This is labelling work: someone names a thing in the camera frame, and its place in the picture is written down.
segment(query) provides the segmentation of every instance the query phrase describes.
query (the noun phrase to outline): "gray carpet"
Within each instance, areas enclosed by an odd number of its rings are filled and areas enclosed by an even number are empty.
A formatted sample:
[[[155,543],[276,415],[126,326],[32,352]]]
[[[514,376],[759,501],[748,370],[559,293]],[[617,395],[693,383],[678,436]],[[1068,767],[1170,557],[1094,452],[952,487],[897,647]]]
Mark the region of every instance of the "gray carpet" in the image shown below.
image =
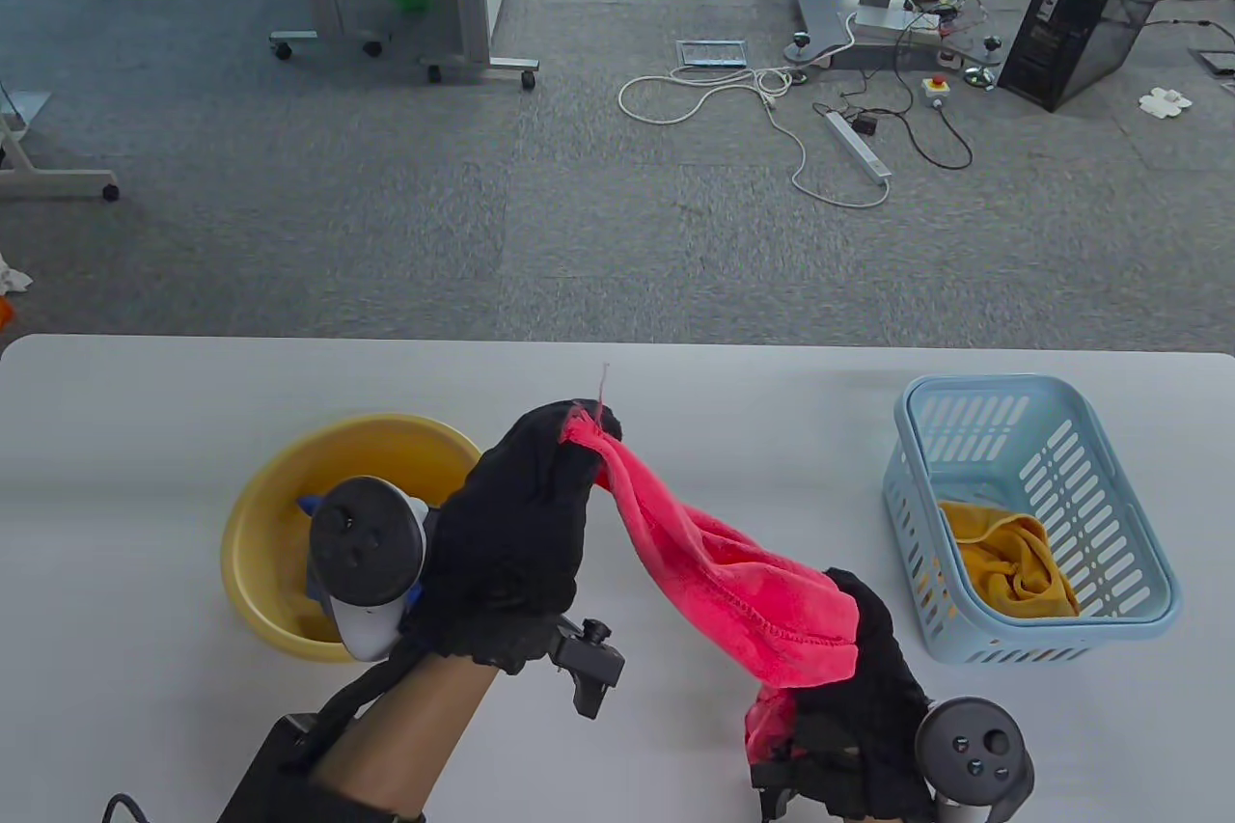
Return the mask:
[[[1011,38],[1028,0],[984,0]],[[1235,28],[1235,2],[1171,15]],[[1055,116],[961,87],[969,171],[926,166],[895,122],[882,209],[789,187],[797,150],[746,95],[657,130],[618,87],[679,37],[745,37],[779,63],[790,0],[506,0],[517,82],[427,85],[393,46],[287,64],[269,28],[304,0],[0,0],[0,77],[56,91],[32,147],[109,166],[124,200],[0,203],[0,253],[35,277],[26,332],[151,332],[1221,350],[1235,342],[1235,95],[1151,28],[1120,73]],[[869,187],[811,110],[856,88],[821,73],[778,117],[809,183]],[[1139,112],[1174,87],[1178,121]],[[895,104],[895,80],[872,104]],[[684,96],[636,95],[658,112]],[[935,156],[960,156],[931,112]]]

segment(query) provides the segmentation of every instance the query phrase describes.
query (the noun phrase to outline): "black pc case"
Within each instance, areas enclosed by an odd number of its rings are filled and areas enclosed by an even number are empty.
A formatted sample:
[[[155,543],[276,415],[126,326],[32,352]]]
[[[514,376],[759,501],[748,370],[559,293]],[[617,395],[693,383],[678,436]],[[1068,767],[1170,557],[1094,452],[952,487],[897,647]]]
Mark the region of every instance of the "black pc case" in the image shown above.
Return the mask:
[[[999,85],[1047,112],[1124,64],[1157,0],[1032,0]]]

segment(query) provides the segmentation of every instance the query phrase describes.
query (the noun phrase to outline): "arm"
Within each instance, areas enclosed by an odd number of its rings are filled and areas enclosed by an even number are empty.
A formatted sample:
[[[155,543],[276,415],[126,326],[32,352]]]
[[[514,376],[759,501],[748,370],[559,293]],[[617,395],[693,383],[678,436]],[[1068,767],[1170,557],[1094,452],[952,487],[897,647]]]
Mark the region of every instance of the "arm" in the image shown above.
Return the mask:
[[[416,818],[496,675],[468,657],[426,657],[331,746],[314,782]]]

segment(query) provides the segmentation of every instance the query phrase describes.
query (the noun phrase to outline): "white paper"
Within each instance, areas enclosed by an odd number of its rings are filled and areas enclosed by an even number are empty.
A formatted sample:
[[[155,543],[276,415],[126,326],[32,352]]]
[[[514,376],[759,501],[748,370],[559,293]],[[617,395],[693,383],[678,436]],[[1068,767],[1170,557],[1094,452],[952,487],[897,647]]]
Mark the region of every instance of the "white paper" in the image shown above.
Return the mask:
[[[30,279],[23,272],[14,271],[11,266],[4,262],[4,255],[0,255],[0,295],[25,293],[32,282],[35,281]]]
[[[1158,119],[1177,117],[1191,105],[1192,100],[1188,96],[1179,94],[1178,90],[1162,90],[1161,87],[1155,87],[1149,95],[1141,96],[1144,112]]]

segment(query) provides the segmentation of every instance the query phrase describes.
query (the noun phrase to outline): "desk leg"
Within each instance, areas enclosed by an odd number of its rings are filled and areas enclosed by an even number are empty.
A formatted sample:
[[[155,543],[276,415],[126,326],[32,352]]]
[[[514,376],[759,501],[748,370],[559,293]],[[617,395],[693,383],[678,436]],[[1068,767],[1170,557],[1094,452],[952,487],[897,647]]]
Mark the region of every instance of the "desk leg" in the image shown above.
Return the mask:
[[[48,96],[0,94],[0,200],[119,200],[120,187],[110,169],[40,169],[31,162],[21,141]]]

